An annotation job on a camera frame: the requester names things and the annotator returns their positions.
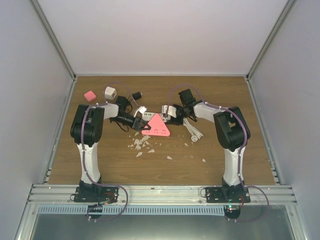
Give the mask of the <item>left aluminium frame post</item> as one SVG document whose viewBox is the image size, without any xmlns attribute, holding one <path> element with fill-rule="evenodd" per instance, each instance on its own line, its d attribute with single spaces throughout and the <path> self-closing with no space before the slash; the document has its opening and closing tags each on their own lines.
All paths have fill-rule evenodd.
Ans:
<svg viewBox="0 0 320 240">
<path fill-rule="evenodd" d="M 70 75 L 72 81 L 76 81 L 77 75 L 75 74 L 69 60 L 67 59 L 67 56 L 64 52 L 64 50 L 61 47 L 61 44 L 58 41 L 58 38 L 56 37 L 56 34 L 53 31 L 53 28 L 51 27 L 49 20 L 46 17 L 46 14 L 44 13 L 40 3 L 38 0 L 29 0 L 33 10 L 35 11 L 40 23 L 42 24 L 45 32 L 47 33 L 50 41 L 52 42 L 58 56 L 60 57 L 64 67 L 66 68 L 68 74 Z"/>
</svg>

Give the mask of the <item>small pink plug adapter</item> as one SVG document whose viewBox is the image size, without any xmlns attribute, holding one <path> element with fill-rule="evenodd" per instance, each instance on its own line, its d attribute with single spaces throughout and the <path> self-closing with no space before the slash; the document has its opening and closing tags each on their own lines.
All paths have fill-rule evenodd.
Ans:
<svg viewBox="0 0 320 240">
<path fill-rule="evenodd" d="M 86 92 L 83 96 L 88 102 L 93 102 L 97 98 L 96 94 L 91 90 Z"/>
</svg>

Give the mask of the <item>right aluminium frame post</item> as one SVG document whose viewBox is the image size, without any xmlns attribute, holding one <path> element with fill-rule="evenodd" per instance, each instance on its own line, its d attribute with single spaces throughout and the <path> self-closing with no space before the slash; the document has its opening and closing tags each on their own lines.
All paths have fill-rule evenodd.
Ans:
<svg viewBox="0 0 320 240">
<path fill-rule="evenodd" d="M 286 21 L 288 15 L 292 11 L 294 5 L 296 4 L 296 0 L 287 0 L 280 11 L 279 16 L 277 17 L 273 27 L 271 28 L 266 40 L 264 41 L 261 49 L 259 50 L 255 60 L 253 61 L 252 66 L 250 67 L 248 73 L 245 75 L 245 80 L 248 82 L 253 74 L 255 73 L 256 69 L 258 68 L 261 60 L 265 56 L 266 52 L 268 51 L 269 47 L 271 46 L 273 40 L 277 36 L 278 32 L 280 31 L 282 25 Z"/>
</svg>

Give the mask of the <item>black power adapter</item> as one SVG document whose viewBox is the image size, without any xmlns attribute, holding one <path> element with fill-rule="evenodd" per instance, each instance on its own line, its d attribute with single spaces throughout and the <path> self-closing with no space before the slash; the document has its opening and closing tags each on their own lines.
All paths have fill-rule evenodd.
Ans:
<svg viewBox="0 0 320 240">
<path fill-rule="evenodd" d="M 136 93 L 133 93 L 133 94 L 132 94 L 132 99 L 136 101 L 136 100 L 141 99 L 142 96 L 143 96 L 143 93 L 142 93 L 142 92 L 136 92 Z"/>
</svg>

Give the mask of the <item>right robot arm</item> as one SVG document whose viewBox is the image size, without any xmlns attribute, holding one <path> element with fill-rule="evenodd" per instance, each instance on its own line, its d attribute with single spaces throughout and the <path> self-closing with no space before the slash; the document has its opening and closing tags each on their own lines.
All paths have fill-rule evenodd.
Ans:
<svg viewBox="0 0 320 240">
<path fill-rule="evenodd" d="M 244 177 L 242 173 L 243 155 L 248 140 L 251 137 L 249 127 L 238 106 L 222 107 L 206 101 L 197 101 L 188 88 L 178 93 L 182 105 L 163 105 L 161 112 L 170 116 L 170 123 L 182 125 L 183 120 L 193 121 L 204 119 L 214 123 L 216 136 L 220 146 L 224 149 L 224 174 L 220 188 L 223 200 L 234 202 L 245 193 Z"/>
</svg>

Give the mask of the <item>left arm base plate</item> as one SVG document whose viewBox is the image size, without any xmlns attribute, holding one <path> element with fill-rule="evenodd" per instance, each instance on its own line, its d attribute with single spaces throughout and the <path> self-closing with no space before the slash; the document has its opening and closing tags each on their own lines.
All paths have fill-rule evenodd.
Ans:
<svg viewBox="0 0 320 240">
<path fill-rule="evenodd" d="M 118 187 L 92 186 L 91 188 L 77 187 L 70 200 L 75 203 L 112 204 L 118 201 Z"/>
</svg>

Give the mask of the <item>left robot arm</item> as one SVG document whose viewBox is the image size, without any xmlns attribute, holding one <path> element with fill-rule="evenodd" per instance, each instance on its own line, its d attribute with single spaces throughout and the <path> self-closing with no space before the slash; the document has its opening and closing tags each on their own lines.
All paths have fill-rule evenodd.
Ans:
<svg viewBox="0 0 320 240">
<path fill-rule="evenodd" d="M 81 160 L 80 189 L 86 197 L 98 202 L 103 197 L 101 173 L 98 167 L 98 143 L 103 134 L 104 120 L 125 125 L 133 130 L 150 130 L 151 126 L 141 117 L 126 112 L 124 97 L 115 103 L 96 105 L 80 104 L 77 107 L 70 136 L 77 144 Z"/>
</svg>

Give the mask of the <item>white power strip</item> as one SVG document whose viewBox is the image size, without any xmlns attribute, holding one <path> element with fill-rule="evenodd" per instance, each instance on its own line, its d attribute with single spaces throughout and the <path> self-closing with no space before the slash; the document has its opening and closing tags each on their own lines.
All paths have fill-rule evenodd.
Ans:
<svg viewBox="0 0 320 240">
<path fill-rule="evenodd" d="M 164 123 L 170 120 L 170 116 L 165 117 L 163 113 L 156 113 L 156 112 L 144 112 L 142 115 L 142 119 L 144 121 L 149 122 L 155 115 L 159 115 Z"/>
</svg>

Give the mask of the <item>white tiger cube socket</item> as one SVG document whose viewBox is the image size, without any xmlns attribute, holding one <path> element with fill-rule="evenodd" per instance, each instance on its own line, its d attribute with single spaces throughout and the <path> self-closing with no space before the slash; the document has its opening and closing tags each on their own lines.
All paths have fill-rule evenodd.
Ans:
<svg viewBox="0 0 320 240">
<path fill-rule="evenodd" d="M 111 86 L 107 86 L 103 92 L 103 96 L 106 100 L 113 101 L 117 96 L 117 90 Z"/>
</svg>

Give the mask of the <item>aluminium frame post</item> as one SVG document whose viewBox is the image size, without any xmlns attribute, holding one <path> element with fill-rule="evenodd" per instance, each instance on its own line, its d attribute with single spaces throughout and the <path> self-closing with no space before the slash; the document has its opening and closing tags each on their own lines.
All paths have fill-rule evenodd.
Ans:
<svg viewBox="0 0 320 240">
<path fill-rule="evenodd" d="M 45 32 L 47 33 L 50 41 L 52 42 L 58 56 L 60 57 L 64 67 L 66 68 L 68 74 L 70 75 L 72 81 L 76 81 L 77 75 L 75 74 L 69 60 L 67 59 L 67 56 L 64 52 L 64 50 L 61 47 L 61 44 L 58 41 L 58 38 L 56 37 L 56 34 L 53 31 L 53 28 L 51 27 L 49 20 L 46 17 L 46 14 L 44 13 L 40 3 L 38 0 L 29 0 L 33 10 L 35 11 L 40 23 L 42 24 Z"/>
<path fill-rule="evenodd" d="M 266 52 L 268 51 L 269 47 L 271 46 L 273 40 L 277 36 L 278 32 L 280 31 L 282 25 L 286 21 L 288 15 L 292 11 L 294 5 L 296 4 L 296 0 L 287 0 L 280 11 L 279 16 L 277 17 L 273 27 L 271 28 L 266 40 L 264 41 L 261 49 L 259 50 L 255 60 L 253 61 L 252 66 L 250 67 L 248 73 L 245 75 L 245 80 L 248 82 L 253 74 L 255 73 L 256 69 L 258 68 L 261 60 L 265 56 Z"/>
</svg>

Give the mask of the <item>large pink socket block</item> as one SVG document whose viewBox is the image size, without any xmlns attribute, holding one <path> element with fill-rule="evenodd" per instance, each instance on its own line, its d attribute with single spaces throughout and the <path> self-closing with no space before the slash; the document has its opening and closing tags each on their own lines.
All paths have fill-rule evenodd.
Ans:
<svg viewBox="0 0 320 240">
<path fill-rule="evenodd" d="M 150 129 L 147 126 L 141 131 L 143 135 L 158 136 L 158 137 L 168 137 L 170 136 L 170 131 L 167 128 L 165 122 L 161 118 L 159 113 L 156 113 L 148 122 Z"/>
</svg>

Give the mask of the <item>aluminium front rail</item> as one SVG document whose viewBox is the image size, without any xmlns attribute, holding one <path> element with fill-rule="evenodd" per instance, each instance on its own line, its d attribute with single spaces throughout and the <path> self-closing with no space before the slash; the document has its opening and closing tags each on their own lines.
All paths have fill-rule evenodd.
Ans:
<svg viewBox="0 0 320 240">
<path fill-rule="evenodd" d="M 71 194 L 76 185 L 34 184 L 27 202 L 32 204 L 72 204 Z M 200 185 L 124 185 L 129 205 L 196 206 L 208 205 L 205 190 Z M 271 206 L 296 206 L 297 200 L 289 185 L 265 185 L 259 187 Z"/>
</svg>

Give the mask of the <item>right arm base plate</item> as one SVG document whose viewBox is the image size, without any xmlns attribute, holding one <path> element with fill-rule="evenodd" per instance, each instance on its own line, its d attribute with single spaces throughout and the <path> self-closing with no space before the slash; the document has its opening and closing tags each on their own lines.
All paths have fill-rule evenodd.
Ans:
<svg viewBox="0 0 320 240">
<path fill-rule="evenodd" d="M 207 203 L 240 204 L 251 202 L 249 191 L 244 190 L 242 185 L 207 186 L 203 190 Z"/>
</svg>

